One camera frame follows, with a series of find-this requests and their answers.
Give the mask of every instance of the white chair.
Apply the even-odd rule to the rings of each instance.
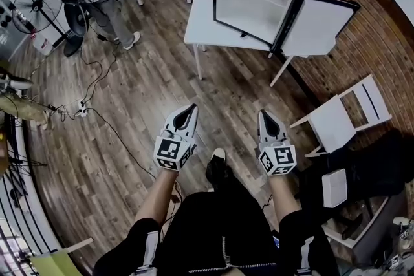
[[[340,99],[350,92],[355,93],[368,122],[356,128],[352,124]],[[320,143],[320,146],[305,155],[307,158],[310,158],[340,149],[357,131],[388,121],[391,117],[372,75],[369,75],[339,96],[334,96],[310,114],[293,123],[290,128],[306,121],[309,122]]]

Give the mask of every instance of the brick wall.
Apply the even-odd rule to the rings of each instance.
[[[393,0],[355,0],[361,4],[329,56],[292,62],[322,102],[372,74],[386,101],[392,121],[358,134],[365,146],[390,127],[414,133],[414,28]],[[352,98],[347,108],[360,112]],[[414,186],[408,185],[409,211],[414,211]]]

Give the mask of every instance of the wooden floor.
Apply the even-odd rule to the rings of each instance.
[[[201,53],[204,79],[200,81],[191,47],[183,43],[191,4],[144,1],[142,7],[136,0],[121,1],[128,27],[141,31],[142,38],[129,52],[115,51],[116,63],[87,106],[110,122],[141,165],[156,174],[154,140],[166,116],[181,105],[196,103],[198,146],[178,179],[184,196],[209,188],[206,164],[212,151],[223,147],[238,177],[264,203],[269,188],[254,157],[257,112],[268,109],[289,124],[312,110],[308,99],[288,72],[270,88],[281,63],[260,51],[207,47]],[[90,30],[82,56],[87,62],[101,61],[107,70],[113,50],[113,45],[101,42]],[[14,72],[28,77],[42,59],[28,47],[14,58]],[[30,95],[46,105],[70,104],[68,110],[76,112],[76,101],[98,74],[98,65],[85,65],[79,54],[66,58],[59,48],[35,71],[36,85]],[[303,155],[315,146],[313,138],[303,128],[289,131],[289,136],[302,167],[307,162]],[[74,254],[90,270],[125,238],[152,179],[93,111],[64,122],[54,115],[47,130],[31,128],[29,144],[33,159],[48,164],[36,168],[36,181],[64,245],[94,239],[94,244]],[[277,226],[272,208],[265,213]]]

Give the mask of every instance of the shoe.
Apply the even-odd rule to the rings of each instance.
[[[215,149],[206,168],[206,178],[212,184],[214,191],[217,191],[226,179],[233,176],[232,168],[226,164],[226,152],[224,149]]]
[[[141,38],[141,33],[139,31],[134,32],[134,41],[128,47],[124,47],[124,49],[126,49],[127,51],[131,50],[132,46],[134,46],[135,43],[137,43],[140,40],[140,38]]]

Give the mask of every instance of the fan stand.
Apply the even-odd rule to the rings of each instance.
[[[83,37],[77,36],[75,34],[68,36],[62,30],[59,29],[57,25],[54,24],[53,20],[43,11],[43,0],[35,0],[32,5],[32,9],[35,12],[40,12],[45,19],[66,39],[66,45],[63,48],[63,54],[67,57],[72,56],[76,53],[77,50],[81,47],[83,43]]]

